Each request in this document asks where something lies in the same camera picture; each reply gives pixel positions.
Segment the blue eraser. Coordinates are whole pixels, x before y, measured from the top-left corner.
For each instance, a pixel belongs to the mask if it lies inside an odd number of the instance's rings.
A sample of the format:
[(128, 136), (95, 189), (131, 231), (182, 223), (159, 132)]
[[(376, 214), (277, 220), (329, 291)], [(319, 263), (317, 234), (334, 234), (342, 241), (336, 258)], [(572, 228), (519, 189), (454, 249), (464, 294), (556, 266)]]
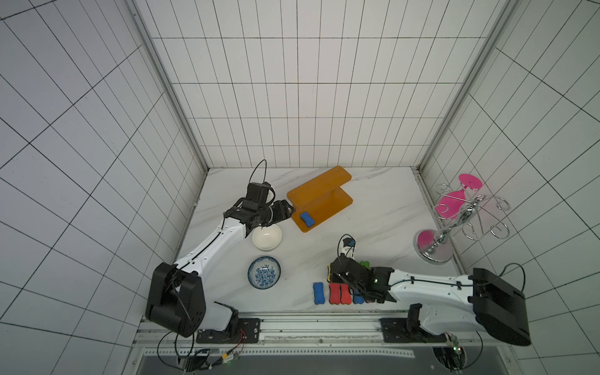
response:
[(364, 304), (364, 303), (365, 303), (365, 300), (364, 300), (364, 298), (363, 298), (363, 297), (362, 297), (360, 294), (354, 294), (354, 295), (352, 296), (352, 302), (353, 302), (355, 305), (362, 305), (362, 304)]
[(300, 215), (300, 218), (303, 221), (303, 223), (306, 225), (307, 228), (312, 228), (316, 223), (314, 218), (312, 218), (308, 212), (303, 212)]
[(325, 303), (324, 287), (322, 282), (315, 282), (312, 285), (313, 301), (315, 305), (323, 305)]

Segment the red eraser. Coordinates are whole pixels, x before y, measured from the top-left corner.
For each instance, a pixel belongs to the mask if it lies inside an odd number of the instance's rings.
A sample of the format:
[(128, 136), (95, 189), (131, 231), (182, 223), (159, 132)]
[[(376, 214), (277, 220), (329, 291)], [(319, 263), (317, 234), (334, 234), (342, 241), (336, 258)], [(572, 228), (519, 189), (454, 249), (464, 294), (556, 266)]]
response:
[(353, 303), (353, 297), (348, 284), (340, 284), (340, 295), (342, 305), (351, 305)]
[(329, 303), (331, 305), (340, 305), (341, 304), (341, 286), (338, 283), (330, 283), (329, 284)]

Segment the orange wooden two-tier shelf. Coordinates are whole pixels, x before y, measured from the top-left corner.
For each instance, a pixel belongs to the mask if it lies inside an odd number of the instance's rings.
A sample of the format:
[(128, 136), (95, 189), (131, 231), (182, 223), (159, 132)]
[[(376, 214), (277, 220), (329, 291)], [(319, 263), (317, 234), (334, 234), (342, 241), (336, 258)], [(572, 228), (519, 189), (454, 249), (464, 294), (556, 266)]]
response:
[[(346, 169), (336, 166), (287, 193), (287, 199), (295, 208), (292, 220), (301, 232), (311, 231), (353, 204), (353, 199), (342, 189), (351, 179)], [(313, 227), (307, 228), (301, 220), (304, 212), (314, 218)]]

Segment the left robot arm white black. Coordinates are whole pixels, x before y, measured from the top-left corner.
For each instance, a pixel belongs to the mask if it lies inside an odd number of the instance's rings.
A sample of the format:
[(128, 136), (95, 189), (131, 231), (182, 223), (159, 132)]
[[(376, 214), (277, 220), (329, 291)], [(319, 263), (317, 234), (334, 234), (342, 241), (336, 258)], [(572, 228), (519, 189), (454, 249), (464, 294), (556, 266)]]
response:
[(152, 274), (145, 318), (184, 338), (202, 330), (236, 335), (240, 331), (237, 309), (208, 300), (203, 280), (254, 229), (292, 217), (295, 208), (275, 197), (269, 183), (250, 182), (246, 196), (223, 213), (207, 239), (174, 263), (159, 264)]

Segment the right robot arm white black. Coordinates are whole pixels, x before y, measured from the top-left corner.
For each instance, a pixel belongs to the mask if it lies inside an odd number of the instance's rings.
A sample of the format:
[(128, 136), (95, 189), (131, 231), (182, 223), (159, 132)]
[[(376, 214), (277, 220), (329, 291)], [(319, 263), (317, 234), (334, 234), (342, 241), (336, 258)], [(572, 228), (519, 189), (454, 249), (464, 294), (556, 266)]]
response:
[(368, 303), (409, 306), (418, 312), (418, 328), (429, 334), (484, 331), (509, 345), (531, 345), (524, 293), (489, 270), (440, 277), (367, 268), (340, 255), (328, 265), (328, 276)]

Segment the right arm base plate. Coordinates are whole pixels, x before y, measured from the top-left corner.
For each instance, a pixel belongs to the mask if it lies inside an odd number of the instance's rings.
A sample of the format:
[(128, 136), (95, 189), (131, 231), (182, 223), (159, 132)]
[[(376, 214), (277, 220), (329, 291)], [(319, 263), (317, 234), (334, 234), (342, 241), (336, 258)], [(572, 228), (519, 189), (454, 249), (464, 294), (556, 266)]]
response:
[(421, 327), (409, 326), (406, 318), (381, 318), (381, 332), (385, 343), (392, 344), (443, 344), (444, 334), (433, 335)]

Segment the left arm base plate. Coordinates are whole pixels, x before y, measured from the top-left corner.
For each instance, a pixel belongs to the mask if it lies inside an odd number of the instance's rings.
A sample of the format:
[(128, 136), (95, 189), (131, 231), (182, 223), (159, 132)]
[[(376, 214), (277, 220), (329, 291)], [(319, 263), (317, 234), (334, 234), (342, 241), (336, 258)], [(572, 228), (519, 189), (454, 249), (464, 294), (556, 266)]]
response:
[(256, 344), (259, 341), (259, 318), (236, 318), (231, 321), (225, 331), (203, 330), (196, 335), (198, 344)]

